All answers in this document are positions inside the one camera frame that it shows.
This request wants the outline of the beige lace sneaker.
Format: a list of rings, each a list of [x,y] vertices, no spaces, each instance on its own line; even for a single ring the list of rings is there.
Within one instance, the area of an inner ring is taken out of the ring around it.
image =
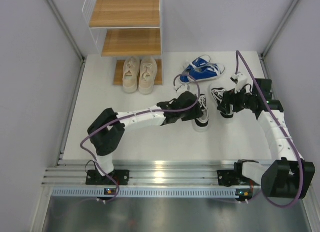
[[[138,90],[143,95],[149,95],[154,90],[155,80],[158,73],[158,65],[152,56],[146,56],[140,63],[140,76]]]
[[[138,88],[138,75],[140,72],[140,58],[131,56],[123,65],[122,86],[125,93],[134,93]]]

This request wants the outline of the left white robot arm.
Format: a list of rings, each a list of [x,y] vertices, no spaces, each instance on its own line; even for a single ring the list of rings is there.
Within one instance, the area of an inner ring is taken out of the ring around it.
[[[115,112],[105,109],[88,128],[89,140],[96,153],[93,154],[94,169],[86,176],[86,185],[127,185],[124,176],[128,170],[115,170],[113,153],[118,148],[124,134],[151,126],[166,126],[198,120],[205,114],[205,95],[183,92],[178,98],[159,102],[146,110],[136,112]]]

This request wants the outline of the black white sneaker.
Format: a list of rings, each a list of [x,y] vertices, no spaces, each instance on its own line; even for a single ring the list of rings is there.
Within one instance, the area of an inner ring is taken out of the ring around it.
[[[209,109],[207,105],[207,97],[201,94],[198,100],[203,115],[192,121],[192,127],[196,132],[202,133],[209,129]]]
[[[220,120],[225,123],[225,124],[229,124],[234,120],[234,114],[223,114],[220,110],[218,110],[218,106],[221,104],[222,100],[223,100],[223,95],[224,92],[226,92],[227,90],[222,87],[222,85],[220,83],[215,84],[212,83],[209,86],[209,96],[211,97],[214,107],[216,108],[216,114],[217,117],[220,118]]]

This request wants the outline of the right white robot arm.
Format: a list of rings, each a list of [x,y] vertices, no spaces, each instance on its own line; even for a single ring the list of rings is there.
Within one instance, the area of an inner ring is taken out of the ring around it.
[[[240,185],[250,180],[261,186],[268,198],[305,198],[316,168],[295,154],[292,137],[285,122],[284,109],[279,100],[272,98],[272,80],[258,78],[251,91],[244,84],[240,90],[210,88],[217,110],[225,119],[235,113],[250,110],[264,132],[273,159],[270,167],[255,160],[239,160],[234,164],[233,178]]]

